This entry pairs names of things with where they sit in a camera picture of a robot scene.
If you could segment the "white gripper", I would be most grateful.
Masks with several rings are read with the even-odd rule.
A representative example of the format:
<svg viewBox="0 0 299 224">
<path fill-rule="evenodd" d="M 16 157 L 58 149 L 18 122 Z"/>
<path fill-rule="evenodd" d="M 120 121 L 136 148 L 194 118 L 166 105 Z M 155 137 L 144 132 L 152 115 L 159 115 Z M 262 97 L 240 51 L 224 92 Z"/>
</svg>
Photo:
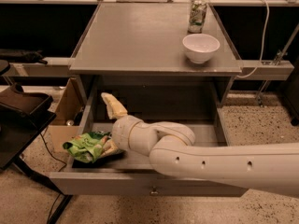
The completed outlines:
<svg viewBox="0 0 299 224">
<path fill-rule="evenodd" d="M 127 109 L 112 94 L 102 92 L 101 97 L 107 106 L 108 117 L 110 119 L 116 119 L 112 126 L 111 133 L 114 144 L 121 150 L 131 150 L 131 131 L 137 124 L 142 123 L 142 120 L 127 115 Z"/>
</svg>

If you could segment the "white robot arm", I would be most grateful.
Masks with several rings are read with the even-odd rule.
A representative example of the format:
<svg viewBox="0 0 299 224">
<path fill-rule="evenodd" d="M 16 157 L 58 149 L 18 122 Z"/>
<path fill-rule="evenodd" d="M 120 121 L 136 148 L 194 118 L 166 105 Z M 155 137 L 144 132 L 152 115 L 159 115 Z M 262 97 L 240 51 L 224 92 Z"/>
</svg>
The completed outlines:
<svg viewBox="0 0 299 224">
<path fill-rule="evenodd" d="M 112 94 L 103 92 L 114 121 L 112 140 L 121 150 L 149 158 L 151 167 L 173 177 L 205 179 L 285 196 L 299 194 L 299 146 L 296 143 L 197 147 L 195 133 L 175 122 L 147 123 L 130 115 Z"/>
</svg>

